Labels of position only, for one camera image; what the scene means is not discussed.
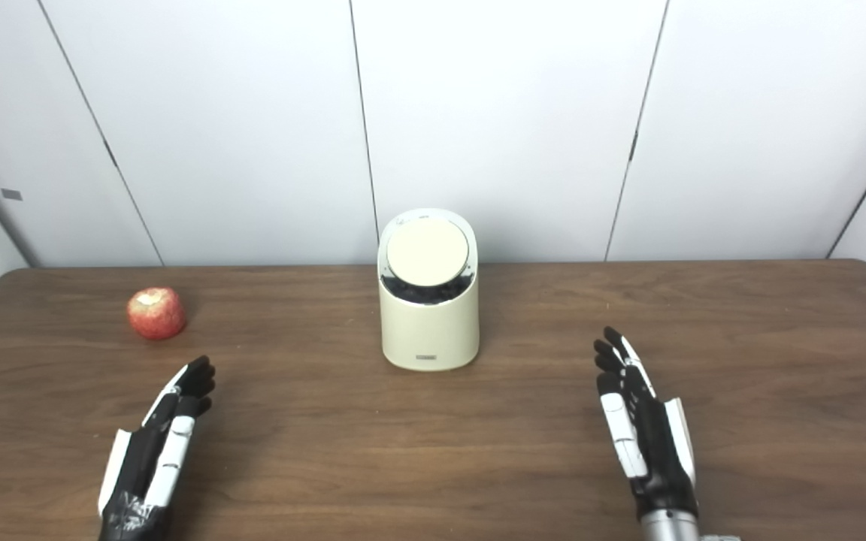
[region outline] apple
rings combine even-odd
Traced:
[[[162,340],[179,334],[186,324],[186,312],[172,288],[146,288],[126,305],[129,324],[149,340]]]

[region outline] small label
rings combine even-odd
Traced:
[[[22,192],[18,191],[18,189],[2,189],[2,196],[6,199],[15,199],[17,201],[22,200]]]

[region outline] black and white robotic hand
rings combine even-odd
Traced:
[[[694,449],[680,398],[660,401],[640,357],[614,328],[594,342],[607,425],[646,541],[698,541]],[[704,536],[704,541],[739,541]]]
[[[162,541],[196,419],[212,405],[216,368],[203,355],[165,384],[135,432],[118,431],[99,491],[99,541]]]

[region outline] wooden table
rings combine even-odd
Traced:
[[[592,341],[681,396],[705,532],[866,539],[866,264],[496,264],[470,366],[380,350],[372,267],[18,270],[0,280],[0,540],[89,540],[117,428],[207,353],[173,541],[637,540]],[[131,293],[189,326],[145,342]]]

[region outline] round lid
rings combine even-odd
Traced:
[[[467,264],[470,247],[463,231],[438,218],[413,219],[400,225],[387,244],[389,269],[415,286],[438,286],[453,280]]]

